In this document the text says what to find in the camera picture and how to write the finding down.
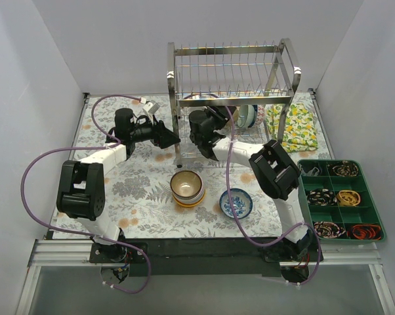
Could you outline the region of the celadon green bowl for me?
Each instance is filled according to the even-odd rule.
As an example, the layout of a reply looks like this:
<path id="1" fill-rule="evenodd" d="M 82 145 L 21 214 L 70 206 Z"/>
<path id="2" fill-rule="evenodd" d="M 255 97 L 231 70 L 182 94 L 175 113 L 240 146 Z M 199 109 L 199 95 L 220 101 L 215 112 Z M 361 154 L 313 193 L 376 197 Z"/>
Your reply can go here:
<path id="1" fill-rule="evenodd" d="M 255 124 L 257 115 L 257 105 L 243 105 L 239 108 L 237 126 L 247 129 Z"/>

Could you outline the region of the blue patterned bowl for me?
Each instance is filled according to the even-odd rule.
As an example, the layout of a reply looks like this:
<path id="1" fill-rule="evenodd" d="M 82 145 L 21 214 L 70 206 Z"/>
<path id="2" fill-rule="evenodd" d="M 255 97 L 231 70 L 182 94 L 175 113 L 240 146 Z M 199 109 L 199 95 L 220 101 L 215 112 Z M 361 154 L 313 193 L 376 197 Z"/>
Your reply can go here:
<path id="1" fill-rule="evenodd" d="M 266 108 L 265 105 L 258 105 L 255 114 L 255 125 L 262 124 L 266 119 Z"/>

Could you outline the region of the beige top bowl of stack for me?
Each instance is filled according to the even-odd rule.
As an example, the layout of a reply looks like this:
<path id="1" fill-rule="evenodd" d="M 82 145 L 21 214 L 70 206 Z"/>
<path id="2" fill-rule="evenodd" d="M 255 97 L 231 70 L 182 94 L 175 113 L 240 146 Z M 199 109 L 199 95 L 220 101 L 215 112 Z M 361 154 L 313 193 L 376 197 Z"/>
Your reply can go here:
<path id="1" fill-rule="evenodd" d="M 202 185 L 201 177 L 193 171 L 179 171 L 170 180 L 172 192 L 181 198 L 195 197 Z"/>

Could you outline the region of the white bowl of stack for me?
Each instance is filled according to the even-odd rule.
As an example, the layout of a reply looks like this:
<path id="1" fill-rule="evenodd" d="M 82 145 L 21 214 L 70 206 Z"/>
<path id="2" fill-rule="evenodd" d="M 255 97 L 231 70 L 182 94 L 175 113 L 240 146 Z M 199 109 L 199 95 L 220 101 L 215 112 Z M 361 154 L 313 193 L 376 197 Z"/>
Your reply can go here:
<path id="1" fill-rule="evenodd" d="M 186 182 L 171 186 L 173 196 L 182 203 L 194 203 L 205 194 L 205 186 L 191 185 Z"/>

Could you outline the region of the blue white floral bowl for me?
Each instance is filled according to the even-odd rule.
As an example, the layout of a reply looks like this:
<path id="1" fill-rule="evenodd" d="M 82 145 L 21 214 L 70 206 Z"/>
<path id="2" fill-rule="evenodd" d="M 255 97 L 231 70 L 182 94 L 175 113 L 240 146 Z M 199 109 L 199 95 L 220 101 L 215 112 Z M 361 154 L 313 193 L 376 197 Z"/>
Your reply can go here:
<path id="1" fill-rule="evenodd" d="M 239 188 L 230 189 L 234 211 L 238 219 L 248 217 L 253 210 L 253 200 L 251 196 L 244 190 Z M 233 219 L 234 214 L 228 199 L 228 191 L 222 193 L 219 199 L 221 211 L 229 218 Z"/>

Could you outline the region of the black glossy bowl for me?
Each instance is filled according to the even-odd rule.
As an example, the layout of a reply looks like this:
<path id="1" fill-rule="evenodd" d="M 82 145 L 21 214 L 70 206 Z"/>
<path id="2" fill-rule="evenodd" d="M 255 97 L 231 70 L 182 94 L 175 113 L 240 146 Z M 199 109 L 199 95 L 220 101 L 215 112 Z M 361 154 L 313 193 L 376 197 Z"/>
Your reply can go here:
<path id="1" fill-rule="evenodd" d="M 234 121 L 234 123 L 236 123 L 238 120 L 238 117 L 239 117 L 239 106 L 237 106 L 237 107 L 231 106 L 230 109 L 231 109 L 231 113 L 233 116 L 233 121 Z"/>

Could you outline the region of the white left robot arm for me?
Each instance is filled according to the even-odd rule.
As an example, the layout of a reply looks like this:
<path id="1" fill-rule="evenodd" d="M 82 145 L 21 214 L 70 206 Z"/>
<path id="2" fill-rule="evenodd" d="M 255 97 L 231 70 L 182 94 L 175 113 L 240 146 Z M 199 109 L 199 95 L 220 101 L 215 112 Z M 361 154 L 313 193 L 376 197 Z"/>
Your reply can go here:
<path id="1" fill-rule="evenodd" d="M 62 165 L 56 206 L 59 212 L 80 222 L 98 244 L 98 251 L 112 262 L 121 262 L 127 256 L 127 246 L 123 231 L 103 213 L 105 175 L 115 166 L 127 161 L 139 142 L 151 141 L 161 149 L 178 144 L 180 138 L 166 128 L 162 120 L 154 115 L 134 118 L 130 108 L 115 111 L 115 127 L 110 130 L 108 144 L 112 136 L 121 141 L 114 148 L 99 150 L 79 161 L 67 160 Z"/>

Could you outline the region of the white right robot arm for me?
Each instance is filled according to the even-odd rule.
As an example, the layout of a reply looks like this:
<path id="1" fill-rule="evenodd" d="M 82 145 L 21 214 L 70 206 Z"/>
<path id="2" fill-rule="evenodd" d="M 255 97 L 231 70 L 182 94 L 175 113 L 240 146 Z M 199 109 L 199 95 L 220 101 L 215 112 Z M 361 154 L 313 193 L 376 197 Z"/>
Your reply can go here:
<path id="1" fill-rule="evenodd" d="M 218 133 L 232 119 L 231 107 L 208 107 L 189 113 L 190 140 L 201 154 L 214 161 L 226 162 L 226 187 L 228 203 L 232 203 L 230 164 L 251 168 L 262 191 L 273 200 L 278 212 L 282 235 L 269 243 L 252 240 L 242 228 L 237 215 L 233 218 L 250 243 L 259 248 L 279 245 L 292 261 L 301 260 L 307 253 L 315 233 L 304 221 L 299 203 L 299 178 L 301 172 L 289 154 L 276 140 L 266 144 L 235 141 L 234 133 L 227 137 Z"/>

